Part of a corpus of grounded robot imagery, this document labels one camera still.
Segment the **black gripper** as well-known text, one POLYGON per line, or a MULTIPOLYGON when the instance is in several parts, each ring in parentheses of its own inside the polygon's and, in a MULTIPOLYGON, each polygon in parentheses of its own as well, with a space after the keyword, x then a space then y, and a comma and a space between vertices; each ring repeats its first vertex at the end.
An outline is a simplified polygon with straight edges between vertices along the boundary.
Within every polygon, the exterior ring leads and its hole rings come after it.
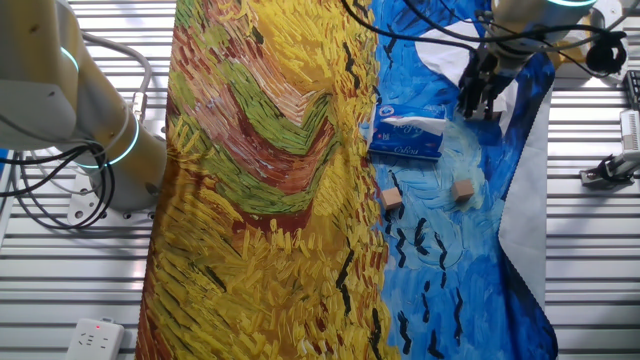
POLYGON ((470 57, 459 82, 457 111, 470 118, 477 109, 481 91, 482 120, 499 120, 505 112, 504 89, 520 72, 520 64, 515 58, 494 54, 487 47, 479 47, 470 57))

